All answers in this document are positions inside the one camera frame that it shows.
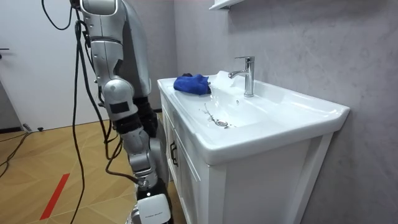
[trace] textured wall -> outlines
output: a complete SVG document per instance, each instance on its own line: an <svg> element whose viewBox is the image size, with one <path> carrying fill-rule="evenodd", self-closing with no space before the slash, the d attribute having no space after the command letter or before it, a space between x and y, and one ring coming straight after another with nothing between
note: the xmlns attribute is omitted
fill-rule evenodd
<svg viewBox="0 0 398 224"><path fill-rule="evenodd" d="M149 101L160 109L157 80L177 76L174 0L126 0L131 2L144 26L148 43L148 66L152 80Z"/></svg>
<svg viewBox="0 0 398 224"><path fill-rule="evenodd" d="M10 99L0 82L0 129L21 126Z"/></svg>
<svg viewBox="0 0 398 224"><path fill-rule="evenodd" d="M398 223L398 2L176 1L178 72L256 56L255 79L349 106L302 223Z"/></svg>

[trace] white door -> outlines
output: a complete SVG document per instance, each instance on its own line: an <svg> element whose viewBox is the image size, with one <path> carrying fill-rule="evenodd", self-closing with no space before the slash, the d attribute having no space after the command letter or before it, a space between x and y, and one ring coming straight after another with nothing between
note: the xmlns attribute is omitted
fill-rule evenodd
<svg viewBox="0 0 398 224"><path fill-rule="evenodd" d="M34 131L72 124L76 38L72 24L56 30L47 20L40 0L1 0L0 81L22 124ZM47 12L59 27L67 24L68 0L46 0ZM91 92L97 99L95 75L87 61ZM80 70L76 123L97 121L86 95ZM100 109L104 119L108 116Z"/></svg>

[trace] red tape line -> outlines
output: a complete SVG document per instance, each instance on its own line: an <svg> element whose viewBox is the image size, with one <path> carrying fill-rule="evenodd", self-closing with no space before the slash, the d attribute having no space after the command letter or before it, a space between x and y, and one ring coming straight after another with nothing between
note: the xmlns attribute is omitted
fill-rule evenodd
<svg viewBox="0 0 398 224"><path fill-rule="evenodd" d="M58 183L57 188L55 189L54 193L52 194L49 203L47 204L46 208L44 209L44 212L42 214L42 216L40 217L40 220L46 219L48 217L50 217L52 210L55 207L55 204L58 201L58 198L60 198L61 196L61 192L65 186L65 184L67 183L67 180L69 178L70 174L63 174L61 177L60 182Z"/></svg>

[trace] chrome faucet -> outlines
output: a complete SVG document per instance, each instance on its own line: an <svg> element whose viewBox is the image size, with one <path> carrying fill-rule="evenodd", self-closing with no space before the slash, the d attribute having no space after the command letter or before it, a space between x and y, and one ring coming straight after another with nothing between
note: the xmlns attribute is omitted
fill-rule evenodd
<svg viewBox="0 0 398 224"><path fill-rule="evenodd" d="M229 78L235 78L237 75L245 75L244 78L244 96L252 97L254 96L254 56L250 57L236 57L244 58L245 70L231 72L228 74Z"/></svg>

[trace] blue towel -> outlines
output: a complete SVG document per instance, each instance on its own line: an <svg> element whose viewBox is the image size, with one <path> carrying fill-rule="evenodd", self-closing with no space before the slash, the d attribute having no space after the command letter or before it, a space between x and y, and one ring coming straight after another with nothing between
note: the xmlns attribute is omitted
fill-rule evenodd
<svg viewBox="0 0 398 224"><path fill-rule="evenodd" d="M189 76L190 74L184 74L178 77L174 81L174 89L178 91L183 91L185 93L192 93L196 95L210 94L211 90L207 80L209 77L204 77L203 75Z"/></svg>

